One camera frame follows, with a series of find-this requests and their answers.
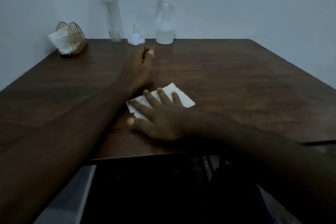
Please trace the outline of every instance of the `person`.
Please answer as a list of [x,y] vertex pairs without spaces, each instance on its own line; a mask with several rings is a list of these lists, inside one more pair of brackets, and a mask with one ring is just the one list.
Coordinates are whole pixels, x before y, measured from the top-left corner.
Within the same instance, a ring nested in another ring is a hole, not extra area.
[[[141,45],[126,61],[113,85],[0,155],[2,223],[35,220],[78,170],[119,108],[144,85],[153,54],[153,48]],[[192,143],[194,138],[195,142],[219,145],[240,173],[257,182],[302,222],[336,221],[333,158],[218,114],[185,108],[176,93],[172,94],[173,102],[162,89],[158,89],[161,102],[147,90],[143,93],[153,108],[131,100],[148,120],[129,118],[130,128],[155,140],[174,142],[189,138]],[[225,215],[225,209],[217,210]]]

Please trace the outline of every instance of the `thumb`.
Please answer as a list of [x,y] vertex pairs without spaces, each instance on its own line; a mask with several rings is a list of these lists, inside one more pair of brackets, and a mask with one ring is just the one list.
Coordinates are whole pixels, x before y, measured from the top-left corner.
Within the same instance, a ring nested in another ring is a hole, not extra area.
[[154,59],[154,51],[149,50],[146,53],[145,60],[143,61],[142,65],[147,67],[147,68],[151,68],[153,59]]
[[150,137],[154,137],[155,135],[156,131],[155,125],[148,120],[138,118],[128,118],[127,124],[132,126],[133,129],[146,133]]

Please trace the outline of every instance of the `fingernail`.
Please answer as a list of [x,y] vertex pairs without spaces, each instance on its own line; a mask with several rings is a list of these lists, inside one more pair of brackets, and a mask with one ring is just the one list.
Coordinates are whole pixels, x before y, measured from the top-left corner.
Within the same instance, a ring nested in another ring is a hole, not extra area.
[[128,118],[127,119],[127,124],[130,125],[130,126],[133,126],[133,124],[134,124],[134,118]]

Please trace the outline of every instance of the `white tissue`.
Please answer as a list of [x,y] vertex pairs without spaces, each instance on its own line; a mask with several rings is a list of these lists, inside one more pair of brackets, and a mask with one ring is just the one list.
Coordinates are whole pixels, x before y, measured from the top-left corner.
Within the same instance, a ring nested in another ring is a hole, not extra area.
[[70,54],[74,51],[71,45],[68,26],[48,35],[48,37],[61,54]]
[[[178,87],[175,86],[174,83],[169,84],[168,86],[162,88],[162,90],[166,93],[166,95],[169,97],[171,101],[173,101],[173,96],[172,93],[176,92],[178,96],[181,99],[182,105],[184,107],[191,107],[195,105],[195,102],[192,101],[183,91],[181,91]],[[160,96],[157,91],[152,91],[151,94],[161,102]],[[145,98],[144,95],[136,97],[136,101],[138,101],[140,104],[143,104],[145,106],[148,106],[152,108],[152,106],[148,103],[147,99]],[[126,102],[126,105],[128,107],[128,110],[130,113],[133,113],[136,118],[141,118],[147,120],[145,116],[143,116],[140,112],[138,112],[128,101]]]

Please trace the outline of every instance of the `wood grain surface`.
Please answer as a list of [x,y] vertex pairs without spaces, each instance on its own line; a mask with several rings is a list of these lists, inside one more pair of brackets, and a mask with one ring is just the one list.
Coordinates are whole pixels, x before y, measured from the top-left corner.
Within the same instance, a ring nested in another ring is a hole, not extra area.
[[[137,47],[89,39],[71,59],[53,53],[0,92],[0,153],[110,85]],[[336,135],[336,91],[249,39],[176,39],[155,49],[149,84],[175,83],[195,103],[298,142]],[[93,159],[188,151],[162,145],[127,128],[126,105],[107,128]]]

